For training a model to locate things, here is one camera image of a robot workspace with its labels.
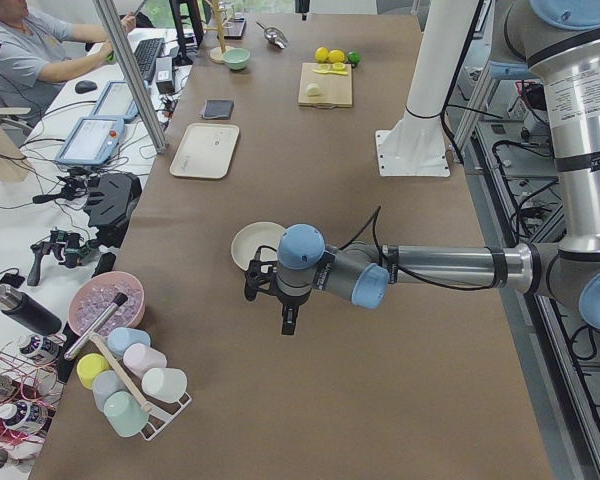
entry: man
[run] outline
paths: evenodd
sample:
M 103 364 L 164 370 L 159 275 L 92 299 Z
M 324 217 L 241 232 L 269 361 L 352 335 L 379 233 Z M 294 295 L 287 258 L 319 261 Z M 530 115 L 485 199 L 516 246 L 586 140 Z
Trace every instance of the man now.
M 129 33 L 135 17 L 122 24 Z M 101 43 L 92 55 L 71 59 L 61 42 Z M 88 73 L 107 62 L 113 51 L 100 25 L 72 25 L 35 9 L 26 0 L 0 0 L 0 104 L 29 107 L 22 116 L 30 124 L 42 118 L 64 82 Z

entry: wooden cutting board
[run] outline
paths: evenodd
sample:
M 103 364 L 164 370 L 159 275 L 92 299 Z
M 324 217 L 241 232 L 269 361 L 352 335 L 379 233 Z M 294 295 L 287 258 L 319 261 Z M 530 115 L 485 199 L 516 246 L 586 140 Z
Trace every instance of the wooden cutting board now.
M 304 106 L 353 106 L 353 80 L 351 65 L 346 64 L 349 75 L 324 75 L 315 73 L 313 69 L 318 68 L 317 63 L 303 63 L 302 75 L 300 76 L 300 90 L 298 92 L 298 104 Z M 309 97 L 306 94 L 307 85 L 317 83 L 322 89 L 322 95 Z

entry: gray t-shirt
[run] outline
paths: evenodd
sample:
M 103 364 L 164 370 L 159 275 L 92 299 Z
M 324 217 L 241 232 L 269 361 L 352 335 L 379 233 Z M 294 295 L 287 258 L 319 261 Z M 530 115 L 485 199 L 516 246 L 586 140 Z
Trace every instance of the gray t-shirt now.
M 31 108 L 22 118 L 35 124 L 64 85 L 38 76 L 47 63 L 70 58 L 60 42 L 71 39 L 72 26 L 33 8 L 24 22 L 30 34 L 0 21 L 0 104 Z

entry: pink bowl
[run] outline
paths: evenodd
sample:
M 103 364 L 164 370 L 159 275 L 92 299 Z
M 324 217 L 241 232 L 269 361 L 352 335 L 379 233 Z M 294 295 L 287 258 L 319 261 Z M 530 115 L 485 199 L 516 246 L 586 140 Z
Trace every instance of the pink bowl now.
M 82 335 L 117 292 L 126 294 L 129 300 L 100 327 L 98 333 L 106 337 L 114 328 L 137 326 L 145 308 L 142 284 L 130 273 L 107 272 L 85 283 L 71 300 L 68 319 L 71 330 Z

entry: white plate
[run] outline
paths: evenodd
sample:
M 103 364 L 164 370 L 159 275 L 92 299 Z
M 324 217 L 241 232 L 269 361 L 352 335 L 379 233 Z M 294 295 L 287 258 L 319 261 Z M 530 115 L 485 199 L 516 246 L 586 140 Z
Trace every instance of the white plate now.
M 192 123 L 184 132 L 169 172 L 174 177 L 224 177 L 239 133 L 236 125 Z
M 233 261 L 242 270 L 249 268 L 251 261 L 260 245 L 278 249 L 280 237 L 285 228 L 282 225 L 272 222 L 256 222 L 247 225 L 240 230 L 231 242 L 231 257 Z M 278 257 L 276 252 L 268 248 L 263 248 L 260 254 L 260 260 L 271 261 Z

